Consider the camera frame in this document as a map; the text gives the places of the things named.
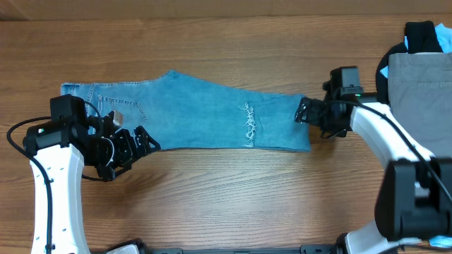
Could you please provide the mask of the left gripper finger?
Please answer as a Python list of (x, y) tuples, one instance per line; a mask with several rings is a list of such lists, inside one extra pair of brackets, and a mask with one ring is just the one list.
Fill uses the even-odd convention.
[(143, 126), (134, 129), (137, 157), (145, 157), (161, 150), (160, 144), (153, 139)]
[(112, 159), (109, 159), (107, 162), (107, 165), (105, 166), (106, 169), (106, 180), (115, 180), (116, 177), (126, 173), (127, 171), (131, 170), (132, 164), (138, 161), (140, 157), (137, 156), (116, 156)]

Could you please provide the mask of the light blue denim jeans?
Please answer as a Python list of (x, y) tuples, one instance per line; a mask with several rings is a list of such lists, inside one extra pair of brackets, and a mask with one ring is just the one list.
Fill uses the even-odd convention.
[(295, 122), (301, 95), (243, 90), (176, 71), (141, 82), (64, 83), (61, 94), (88, 101), (89, 115), (119, 111), (123, 128), (144, 127), (162, 150), (311, 149), (308, 125)]

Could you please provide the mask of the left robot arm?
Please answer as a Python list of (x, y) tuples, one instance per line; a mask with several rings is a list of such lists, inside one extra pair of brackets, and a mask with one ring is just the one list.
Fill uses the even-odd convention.
[(109, 182), (160, 150), (144, 127), (129, 132), (118, 111), (88, 116), (87, 105), (73, 95), (52, 98), (51, 115), (23, 139), (35, 180), (33, 253), (89, 253), (81, 202), (84, 167), (94, 167), (96, 180)]

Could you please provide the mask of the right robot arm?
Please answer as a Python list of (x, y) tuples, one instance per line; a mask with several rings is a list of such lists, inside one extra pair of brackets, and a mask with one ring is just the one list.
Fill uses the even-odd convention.
[(377, 93), (364, 91), (357, 67), (333, 69), (322, 88), (323, 99), (301, 98), (295, 121), (320, 128), (322, 138), (360, 135), (385, 173), (373, 221), (334, 244), (303, 245), (301, 253), (431, 250), (429, 240), (451, 236), (451, 159), (437, 157), (412, 138)]

